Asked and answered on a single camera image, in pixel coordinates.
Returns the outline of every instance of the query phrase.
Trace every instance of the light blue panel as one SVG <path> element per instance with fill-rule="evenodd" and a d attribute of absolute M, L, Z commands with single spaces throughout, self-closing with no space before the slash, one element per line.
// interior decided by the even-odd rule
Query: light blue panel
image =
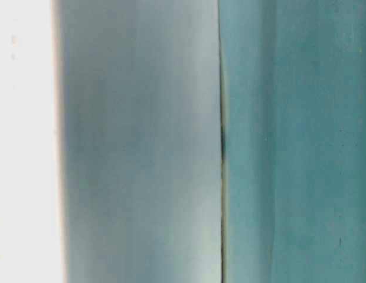
<path fill-rule="evenodd" d="M 366 0 L 221 0 L 226 283 L 366 283 Z"/>
<path fill-rule="evenodd" d="M 220 282 L 215 0 L 61 0 L 69 283 Z"/>

